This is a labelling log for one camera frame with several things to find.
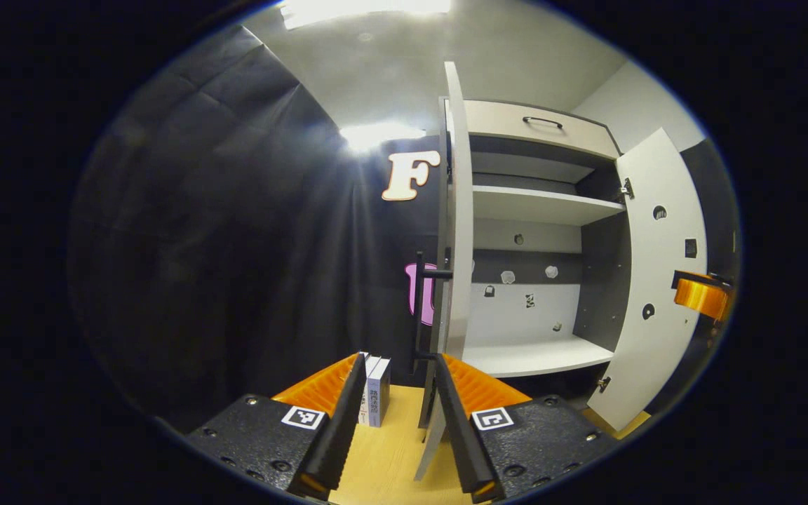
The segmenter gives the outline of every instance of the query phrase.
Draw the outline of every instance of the orange gripper part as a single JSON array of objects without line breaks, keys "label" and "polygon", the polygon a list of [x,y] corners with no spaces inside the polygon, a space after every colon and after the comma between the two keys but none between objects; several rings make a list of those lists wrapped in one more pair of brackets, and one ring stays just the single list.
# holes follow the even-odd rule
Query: orange gripper part
[{"label": "orange gripper part", "polygon": [[[700,275],[700,277],[711,278],[709,275]],[[692,308],[717,321],[725,319],[728,301],[728,293],[724,290],[686,278],[679,279],[675,291],[675,303]]]},{"label": "orange gripper part", "polygon": [[445,357],[454,387],[468,418],[477,410],[495,409],[532,400],[519,390],[507,386],[477,368],[472,368],[457,358],[447,354],[442,356]]},{"label": "orange gripper part", "polygon": [[342,361],[329,365],[305,380],[273,397],[276,402],[288,403],[305,409],[322,410],[330,417],[336,412],[336,403],[342,387],[354,367],[357,352]]}]

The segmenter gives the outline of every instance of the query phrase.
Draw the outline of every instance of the wooden letter f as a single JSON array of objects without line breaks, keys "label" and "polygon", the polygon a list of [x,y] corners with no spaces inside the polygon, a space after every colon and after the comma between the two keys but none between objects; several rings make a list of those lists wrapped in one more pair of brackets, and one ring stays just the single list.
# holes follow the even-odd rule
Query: wooden letter f
[{"label": "wooden letter f", "polygon": [[411,188],[410,180],[422,186],[429,181],[429,164],[438,166],[442,157],[438,151],[421,151],[420,153],[397,153],[389,156],[391,161],[391,177],[388,189],[382,192],[386,201],[407,201],[417,197],[417,190]]}]

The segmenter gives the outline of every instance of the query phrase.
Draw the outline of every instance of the book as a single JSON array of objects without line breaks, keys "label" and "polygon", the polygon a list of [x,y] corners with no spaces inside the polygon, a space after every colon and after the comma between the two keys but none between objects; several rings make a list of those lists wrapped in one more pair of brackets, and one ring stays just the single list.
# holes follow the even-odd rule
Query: book
[{"label": "book", "polygon": [[376,363],[379,362],[378,356],[370,356],[369,353],[363,352],[363,355],[366,357],[366,362],[363,364],[363,373],[366,374],[368,380],[363,383],[363,396],[360,398],[360,412],[357,415],[357,422],[359,424],[370,424],[370,409],[368,407],[368,386],[369,386],[369,378],[370,372],[376,366]]},{"label": "book", "polygon": [[370,426],[379,428],[382,425],[382,418],[389,408],[389,390],[391,389],[391,359],[380,358],[366,377],[366,387],[368,388],[369,399],[369,423]]}]

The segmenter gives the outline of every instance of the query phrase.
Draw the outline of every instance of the black curtain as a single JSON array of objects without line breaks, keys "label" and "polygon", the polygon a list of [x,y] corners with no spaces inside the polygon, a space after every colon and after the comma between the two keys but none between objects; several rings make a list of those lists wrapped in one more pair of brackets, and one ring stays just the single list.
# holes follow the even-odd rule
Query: black curtain
[{"label": "black curtain", "polygon": [[350,152],[243,27],[176,58],[103,132],[74,201],[74,312],[103,367],[181,431],[355,351],[421,386],[404,268],[435,262],[442,168],[413,201],[381,192],[390,153],[438,148]]}]

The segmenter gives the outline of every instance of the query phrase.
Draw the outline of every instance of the drawer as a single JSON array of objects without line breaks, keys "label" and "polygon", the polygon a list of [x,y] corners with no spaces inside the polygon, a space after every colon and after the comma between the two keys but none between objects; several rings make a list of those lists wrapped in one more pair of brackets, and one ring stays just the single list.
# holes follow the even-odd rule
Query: drawer
[{"label": "drawer", "polygon": [[[464,102],[467,128],[472,135],[554,144],[613,160],[619,157],[616,144],[606,127],[587,119],[511,103],[484,100]],[[563,128],[551,121],[561,124]]]}]

